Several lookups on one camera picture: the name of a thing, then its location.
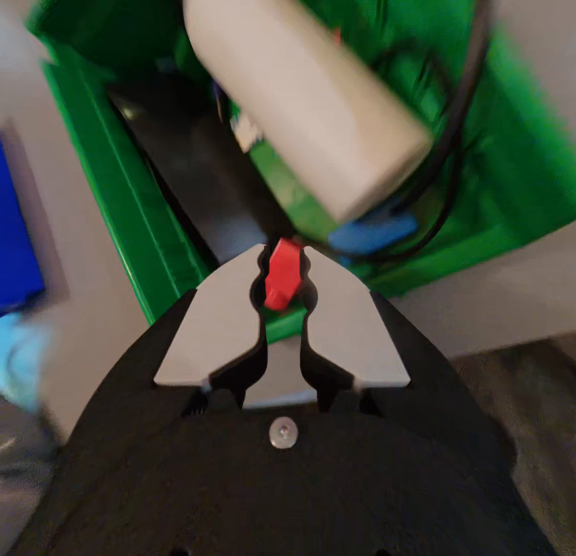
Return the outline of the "blue plastic bin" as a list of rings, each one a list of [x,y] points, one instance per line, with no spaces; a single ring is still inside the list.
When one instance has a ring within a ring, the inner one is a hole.
[[[25,309],[45,290],[1,133],[1,316]]]

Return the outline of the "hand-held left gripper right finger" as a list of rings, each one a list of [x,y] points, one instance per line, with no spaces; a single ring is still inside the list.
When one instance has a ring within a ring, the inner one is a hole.
[[[338,393],[405,388],[411,378],[369,288],[313,247],[300,252],[300,370],[321,411]]]

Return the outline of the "green plastic bin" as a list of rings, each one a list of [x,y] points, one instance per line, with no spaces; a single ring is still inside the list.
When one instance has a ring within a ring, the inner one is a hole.
[[[39,0],[29,31],[47,47],[48,84],[147,321],[208,275],[147,165],[114,115],[105,84],[163,58],[208,83],[184,34],[181,0]],[[422,62],[433,51],[459,77],[472,0],[303,0],[364,60],[418,39],[418,60],[384,69],[396,89],[439,124],[443,97]],[[491,260],[575,221],[575,145],[502,33],[493,36],[465,124],[465,167],[455,209],[411,260],[351,266],[386,297]]]

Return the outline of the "light blue item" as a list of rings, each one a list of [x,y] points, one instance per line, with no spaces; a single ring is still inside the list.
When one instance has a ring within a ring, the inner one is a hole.
[[[29,414],[41,408],[41,372],[50,343],[48,327],[21,312],[1,316],[1,396]]]

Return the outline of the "red square cup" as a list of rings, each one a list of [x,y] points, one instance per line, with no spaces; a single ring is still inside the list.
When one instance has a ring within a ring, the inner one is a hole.
[[[275,312],[285,310],[301,287],[301,247],[288,238],[281,238],[275,247],[265,279],[264,306]]]

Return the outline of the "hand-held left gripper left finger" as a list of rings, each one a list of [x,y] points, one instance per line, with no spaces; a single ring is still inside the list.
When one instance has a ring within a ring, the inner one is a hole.
[[[221,265],[196,290],[154,382],[162,387],[229,391],[242,408],[267,368],[261,308],[269,249],[258,243]]]

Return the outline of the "blue flat item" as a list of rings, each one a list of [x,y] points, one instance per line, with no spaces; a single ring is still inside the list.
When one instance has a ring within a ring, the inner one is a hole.
[[[327,237],[327,244],[344,264],[359,256],[379,252],[415,234],[419,228],[414,214],[391,215],[375,211],[363,219],[340,225]]]

